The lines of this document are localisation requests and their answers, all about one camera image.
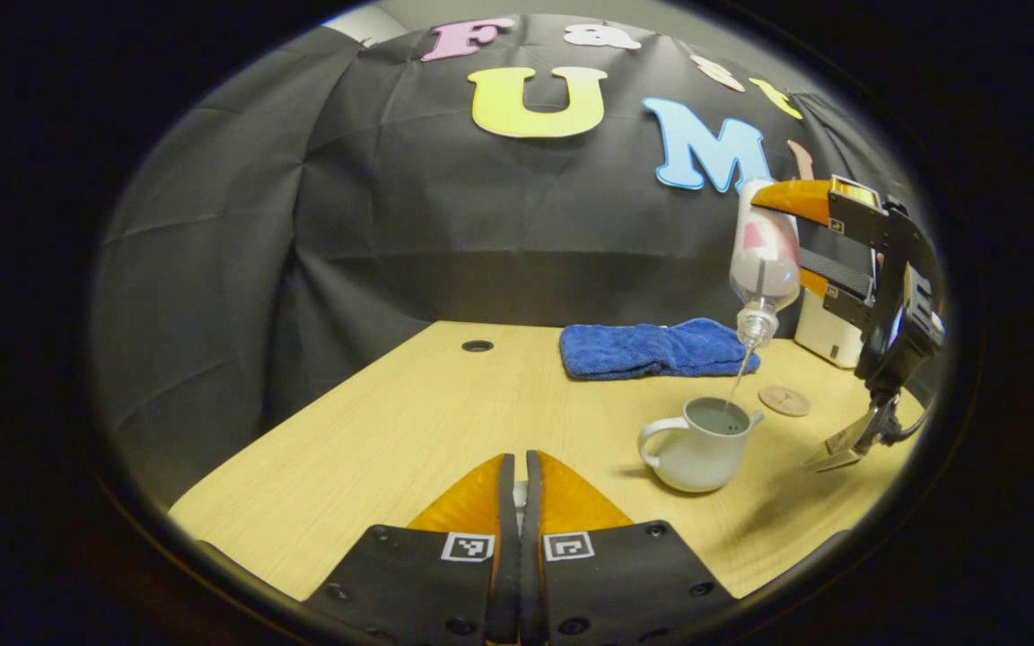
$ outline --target yellow letter u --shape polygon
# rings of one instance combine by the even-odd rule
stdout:
[[[468,74],[477,85],[473,92],[477,126],[506,136],[569,136],[591,130],[604,119],[601,79],[609,74],[591,68],[553,68],[554,76],[568,83],[569,106],[534,113],[525,110],[524,95],[525,79],[535,73],[530,68],[496,68]]]

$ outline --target blue letter m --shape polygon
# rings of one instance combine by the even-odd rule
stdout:
[[[704,187],[704,176],[693,167],[693,155],[709,174],[719,192],[729,189],[733,167],[739,166],[739,185],[752,177],[771,177],[764,161],[760,141],[764,137],[758,128],[738,119],[726,119],[721,126],[721,136],[713,136],[701,119],[683,103],[667,98],[645,98],[644,106],[657,115],[664,140],[664,165],[657,167],[657,179],[670,187]]]

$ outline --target white mug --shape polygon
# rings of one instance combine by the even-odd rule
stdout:
[[[645,425],[636,449],[668,486],[695,493],[712,491],[739,470],[748,431],[760,420],[764,420],[760,410],[746,414],[723,399],[698,397],[685,402],[683,417]],[[660,451],[656,455],[644,451],[644,442],[664,431],[673,434],[663,438]]]

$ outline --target plastic bottle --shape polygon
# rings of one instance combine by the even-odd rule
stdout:
[[[752,196],[770,184],[768,179],[747,181],[739,188],[736,209],[729,282],[744,304],[736,315],[736,338],[747,349],[772,340],[779,327],[777,312],[800,291],[796,218],[752,205]]]

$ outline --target black fabric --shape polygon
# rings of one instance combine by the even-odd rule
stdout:
[[[431,62],[428,30],[361,49],[316,29],[231,79],[147,160],[99,253],[92,348],[107,428],[166,503],[436,319],[734,326],[736,193],[658,181],[643,98],[685,103],[716,133],[752,123],[777,180],[797,175],[795,140],[817,177],[865,181],[922,216],[886,144],[831,99],[793,93],[793,119],[747,81],[784,87],[747,68],[751,42],[615,25],[643,48],[585,48],[564,28],[591,18],[516,18],[480,52]],[[514,140],[473,122],[473,71],[529,66],[526,105],[554,112],[569,101],[558,65],[608,73],[592,130]],[[869,273],[864,247],[808,223],[800,237]],[[780,337],[798,315],[799,300]]]

